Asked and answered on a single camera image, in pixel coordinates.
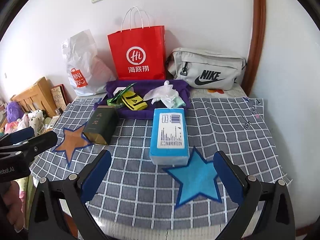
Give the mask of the person's left hand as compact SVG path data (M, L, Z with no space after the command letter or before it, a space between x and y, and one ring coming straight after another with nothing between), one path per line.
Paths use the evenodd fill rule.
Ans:
M24 228L24 214L20 199L20 187L16 181L10 182L8 191L3 195L3 201L8 208L7 220L19 233Z

